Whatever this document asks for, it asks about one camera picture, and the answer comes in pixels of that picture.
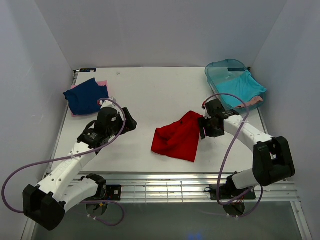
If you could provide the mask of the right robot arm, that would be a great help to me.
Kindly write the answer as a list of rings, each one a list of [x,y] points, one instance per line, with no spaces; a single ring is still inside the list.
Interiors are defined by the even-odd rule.
[[[203,103],[205,116],[198,119],[201,139],[233,135],[253,154],[252,168],[234,172],[225,184],[218,183],[213,194],[218,200],[239,199],[256,186],[267,187],[295,175],[288,140],[273,137],[248,123],[237,111],[226,110],[219,99]]]

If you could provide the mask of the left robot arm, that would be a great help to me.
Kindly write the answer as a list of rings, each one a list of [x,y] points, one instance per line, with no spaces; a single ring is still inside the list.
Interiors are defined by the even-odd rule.
[[[22,192],[23,213],[48,231],[54,230],[65,213],[82,201],[107,200],[106,180],[94,173],[82,176],[71,186],[72,180],[101,151],[110,139],[133,131],[137,122],[129,110],[102,107],[97,119],[90,122],[77,138],[68,159],[63,160],[36,186],[28,185]]]

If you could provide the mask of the red t shirt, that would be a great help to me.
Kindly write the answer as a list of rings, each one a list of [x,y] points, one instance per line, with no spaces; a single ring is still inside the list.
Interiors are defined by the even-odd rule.
[[[151,151],[162,156],[195,162],[200,139],[198,119],[202,115],[189,111],[180,120],[157,128]]]

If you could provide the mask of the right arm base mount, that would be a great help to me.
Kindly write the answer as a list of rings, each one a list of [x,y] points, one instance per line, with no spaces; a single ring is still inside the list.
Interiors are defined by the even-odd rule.
[[[219,199],[220,200],[231,200],[238,195],[244,193],[247,190],[245,189],[236,189],[234,191],[226,190],[222,185],[219,187]],[[211,200],[216,200],[216,192],[217,192],[217,185],[216,184],[210,184],[204,189],[205,193],[209,193]],[[256,194],[255,191],[252,189],[250,192],[248,192],[246,195],[243,196],[244,200],[255,200]]]

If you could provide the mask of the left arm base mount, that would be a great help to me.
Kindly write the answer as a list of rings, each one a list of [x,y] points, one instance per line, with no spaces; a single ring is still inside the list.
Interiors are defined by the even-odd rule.
[[[95,195],[88,197],[85,201],[120,201],[122,194],[122,186],[119,184],[107,184],[105,187],[98,187]]]

